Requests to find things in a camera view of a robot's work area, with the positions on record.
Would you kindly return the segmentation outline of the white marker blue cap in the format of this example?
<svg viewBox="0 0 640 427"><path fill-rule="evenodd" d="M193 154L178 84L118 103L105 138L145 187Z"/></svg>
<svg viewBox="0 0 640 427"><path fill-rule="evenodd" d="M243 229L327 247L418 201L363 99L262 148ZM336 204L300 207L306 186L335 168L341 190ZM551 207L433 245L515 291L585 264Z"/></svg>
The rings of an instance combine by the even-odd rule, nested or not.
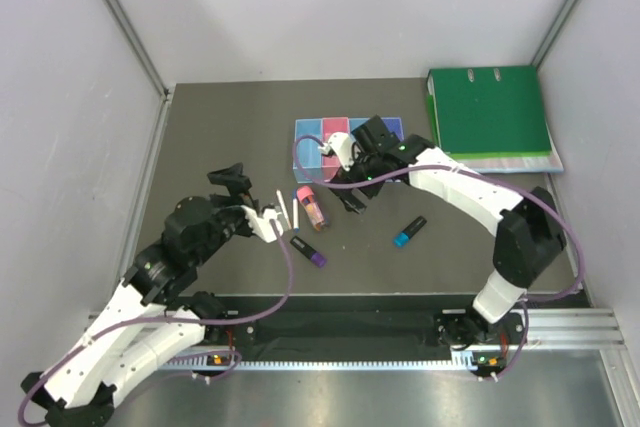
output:
<svg viewBox="0 0 640 427"><path fill-rule="evenodd" d="M292 195L292 225L294 232L300 230L300 215L299 215L299 200L297 196L297 189L293 191Z"/></svg>

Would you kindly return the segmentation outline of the pink plastic bin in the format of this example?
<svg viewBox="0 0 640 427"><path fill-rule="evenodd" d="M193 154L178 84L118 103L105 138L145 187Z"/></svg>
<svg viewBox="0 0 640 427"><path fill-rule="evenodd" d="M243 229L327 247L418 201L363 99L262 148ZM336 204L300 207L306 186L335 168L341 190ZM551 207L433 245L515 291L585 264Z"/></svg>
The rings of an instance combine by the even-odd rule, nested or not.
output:
<svg viewBox="0 0 640 427"><path fill-rule="evenodd" d="M336 132L349 132L348 117L327 117L322 119L322 135L323 141L327 142L330 136ZM330 181L339 168L341 167L339 158L336 155L322 155L322 178L324 181Z"/></svg>

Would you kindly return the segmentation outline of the purple cap black highlighter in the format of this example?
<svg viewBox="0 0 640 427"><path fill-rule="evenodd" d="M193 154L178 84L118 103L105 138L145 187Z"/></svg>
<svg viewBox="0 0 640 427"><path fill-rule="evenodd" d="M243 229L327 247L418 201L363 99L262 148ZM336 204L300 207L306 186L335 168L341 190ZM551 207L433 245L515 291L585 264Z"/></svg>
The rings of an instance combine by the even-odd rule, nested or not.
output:
<svg viewBox="0 0 640 427"><path fill-rule="evenodd" d="M299 236L293 236L290 244L316 267L323 268L326 265L327 259Z"/></svg>

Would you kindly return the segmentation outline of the white marker orange cap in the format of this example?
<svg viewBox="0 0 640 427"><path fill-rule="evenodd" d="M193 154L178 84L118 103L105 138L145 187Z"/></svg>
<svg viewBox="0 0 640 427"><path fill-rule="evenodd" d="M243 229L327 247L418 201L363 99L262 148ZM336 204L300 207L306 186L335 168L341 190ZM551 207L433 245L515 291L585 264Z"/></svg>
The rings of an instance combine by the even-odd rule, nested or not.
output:
<svg viewBox="0 0 640 427"><path fill-rule="evenodd" d="M288 213L287 204L286 204L286 202L284 200L283 193L281 192L280 189L276 189L276 196L277 196L277 199L278 199L278 202L279 202L279 206L280 206L281 211L282 211L282 215L283 215L283 217L284 217L284 219L286 221L286 225L287 225L286 229L287 230L291 230L292 229L292 224L291 224L290 216L289 216L289 213Z"/></svg>

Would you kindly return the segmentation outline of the aluminium front rail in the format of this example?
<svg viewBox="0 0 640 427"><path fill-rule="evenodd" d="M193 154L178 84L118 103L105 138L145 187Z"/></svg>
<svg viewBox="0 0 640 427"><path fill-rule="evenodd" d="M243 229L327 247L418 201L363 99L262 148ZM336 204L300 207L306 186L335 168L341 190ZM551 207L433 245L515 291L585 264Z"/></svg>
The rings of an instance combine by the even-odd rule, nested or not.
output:
<svg viewBox="0 0 640 427"><path fill-rule="evenodd" d="M205 342L205 335L207 329L213 327L234 326L249 323L254 320L260 320L266 318L272 314L265 315L263 317L254 316L249 320L242 319L217 319L206 320L198 319L194 316L188 316L185 313L169 313L162 316L152 316L150 314L144 314L138 318L123 319L123 320L109 320L104 326L97 326L92 338L98 339L109 335L111 333L120 333L128 328L139 327L141 333L139 338L143 340L149 339L149 337L159 332L160 328L164 325L174 326L179 331L184 331L186 328L193 327L195 329L203 329L204 337L202 344L206 346L220 345L223 342L229 343L227 340L218 340L211 343ZM309 341L303 344L303 349L300 352L295 352L291 349L277 348L275 350L265 351L263 349L255 348L239 348L240 350L247 350L253 357L260 355L266 355L270 352L275 352L282 355L302 355L310 354L313 356L347 356L354 355L358 358L363 358L367 355L382 355L388 356L394 350L400 350L405 354L415 353L418 354L424 349L448 349L464 350L469 348L495 350L502 344L508 344L514 346L518 343L524 343L526 345L533 346L535 344L547 345L553 349L594 349L602 345L619 345L622 342L622 335L620 333L617 321L614 316L603 310L598 309L532 309L525 310L524 308L517 308L509 313L516 313L519 315L522 327L518 330L521 333L521 339L518 341L507 340L503 338L497 345L489 344L474 344L469 347L461 348L427 348L427 347L408 347L401 345L383 344L380 347L366 347L364 349L356 347L356 345L349 344L345 348L328 347L326 345L320 347L313 347Z"/></svg>

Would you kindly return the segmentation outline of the purple-blue plastic bin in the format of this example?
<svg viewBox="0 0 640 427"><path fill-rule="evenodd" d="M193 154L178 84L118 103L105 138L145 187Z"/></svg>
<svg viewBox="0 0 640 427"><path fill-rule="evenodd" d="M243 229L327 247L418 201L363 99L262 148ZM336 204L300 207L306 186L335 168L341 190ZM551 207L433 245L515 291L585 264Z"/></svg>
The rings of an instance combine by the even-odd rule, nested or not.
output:
<svg viewBox="0 0 640 427"><path fill-rule="evenodd" d="M400 141L404 140L404 131L401 118L383 117L382 120L390 132L392 132Z"/></svg>

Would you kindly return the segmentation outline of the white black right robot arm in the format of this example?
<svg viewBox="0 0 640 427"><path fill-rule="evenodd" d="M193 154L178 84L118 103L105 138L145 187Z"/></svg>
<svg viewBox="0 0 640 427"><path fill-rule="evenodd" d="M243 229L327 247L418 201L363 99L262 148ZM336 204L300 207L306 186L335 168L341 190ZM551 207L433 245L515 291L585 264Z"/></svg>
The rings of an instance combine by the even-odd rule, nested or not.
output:
<svg viewBox="0 0 640 427"><path fill-rule="evenodd" d="M415 134L400 139L378 116L349 134L330 135L319 151L338 160L332 191L350 212L366 208L353 192L373 198L382 188L378 179L384 177L435 195L494 237L493 270L471 306L453 322L450 338L455 344L487 343L498 336L502 318L566 247L546 189L518 193L490 183L428 139Z"/></svg>

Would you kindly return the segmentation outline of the blue cap black highlighter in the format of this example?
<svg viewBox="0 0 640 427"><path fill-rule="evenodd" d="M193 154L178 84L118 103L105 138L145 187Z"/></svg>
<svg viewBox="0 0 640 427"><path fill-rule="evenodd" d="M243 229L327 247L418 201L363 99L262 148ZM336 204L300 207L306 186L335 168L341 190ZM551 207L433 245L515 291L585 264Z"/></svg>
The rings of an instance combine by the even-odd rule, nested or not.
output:
<svg viewBox="0 0 640 427"><path fill-rule="evenodd" d="M394 245L398 248L404 247L426 224L427 220L423 216L416 217L394 237Z"/></svg>

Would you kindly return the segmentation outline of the pink lid pen jar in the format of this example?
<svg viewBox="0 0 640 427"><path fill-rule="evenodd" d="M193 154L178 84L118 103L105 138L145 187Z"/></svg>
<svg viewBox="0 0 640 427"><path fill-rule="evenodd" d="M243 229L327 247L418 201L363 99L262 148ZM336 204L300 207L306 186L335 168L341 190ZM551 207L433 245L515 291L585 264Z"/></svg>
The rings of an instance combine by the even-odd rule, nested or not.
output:
<svg viewBox="0 0 640 427"><path fill-rule="evenodd" d="M314 191L309 186L302 186L297 189L296 197L302 205L312 227L316 231L326 229L329 223Z"/></svg>

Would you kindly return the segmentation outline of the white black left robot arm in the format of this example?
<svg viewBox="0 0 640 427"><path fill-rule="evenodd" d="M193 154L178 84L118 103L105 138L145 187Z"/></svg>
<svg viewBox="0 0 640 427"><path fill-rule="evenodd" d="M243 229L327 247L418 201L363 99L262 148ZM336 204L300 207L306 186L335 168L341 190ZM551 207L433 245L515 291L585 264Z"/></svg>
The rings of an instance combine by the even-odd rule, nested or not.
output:
<svg viewBox="0 0 640 427"><path fill-rule="evenodd" d="M176 354L226 334L224 308L210 293L196 293L174 315L167 313L223 245L254 233L257 203L243 165L207 178L226 194L179 201L159 239L136 255L70 351L22 381L24 401L45 411L43 425L103 426L133 389Z"/></svg>

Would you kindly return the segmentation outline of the sky blue plastic bin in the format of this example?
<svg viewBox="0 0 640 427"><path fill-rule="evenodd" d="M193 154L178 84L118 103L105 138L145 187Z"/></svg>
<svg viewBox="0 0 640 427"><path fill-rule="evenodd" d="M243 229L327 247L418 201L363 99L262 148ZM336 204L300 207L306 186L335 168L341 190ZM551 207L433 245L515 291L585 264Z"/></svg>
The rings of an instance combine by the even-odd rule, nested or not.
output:
<svg viewBox="0 0 640 427"><path fill-rule="evenodd" d="M294 126L294 140L297 141L304 135L309 135L319 140L323 137L322 120L297 119ZM310 139L303 139L297 147L298 161L305 171L312 177L319 179L322 176L323 157L318 150L319 145Z"/></svg>

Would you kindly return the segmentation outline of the light blue plastic bin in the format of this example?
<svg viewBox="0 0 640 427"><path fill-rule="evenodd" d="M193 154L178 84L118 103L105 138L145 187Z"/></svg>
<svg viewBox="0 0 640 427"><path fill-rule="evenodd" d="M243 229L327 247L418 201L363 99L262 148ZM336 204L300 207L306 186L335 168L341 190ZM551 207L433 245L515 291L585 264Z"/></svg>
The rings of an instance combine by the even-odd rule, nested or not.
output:
<svg viewBox="0 0 640 427"><path fill-rule="evenodd" d="M352 132L353 130L357 129L367 121L368 121L368 118L350 118L348 122L349 124L348 131Z"/></svg>

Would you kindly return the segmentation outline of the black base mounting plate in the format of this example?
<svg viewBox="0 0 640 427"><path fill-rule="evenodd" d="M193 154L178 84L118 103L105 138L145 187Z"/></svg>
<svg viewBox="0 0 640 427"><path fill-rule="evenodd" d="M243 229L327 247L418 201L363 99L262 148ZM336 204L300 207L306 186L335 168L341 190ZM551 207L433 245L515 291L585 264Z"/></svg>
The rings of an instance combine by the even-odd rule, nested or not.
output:
<svg viewBox="0 0 640 427"><path fill-rule="evenodd" d="M465 311L360 310L280 311L260 320L234 326L209 327L205 342L227 340L234 347L265 351L300 352L307 341L313 347L364 349L383 344L461 348L497 345L503 338L518 341L522 327L518 314L509 313L488 324Z"/></svg>

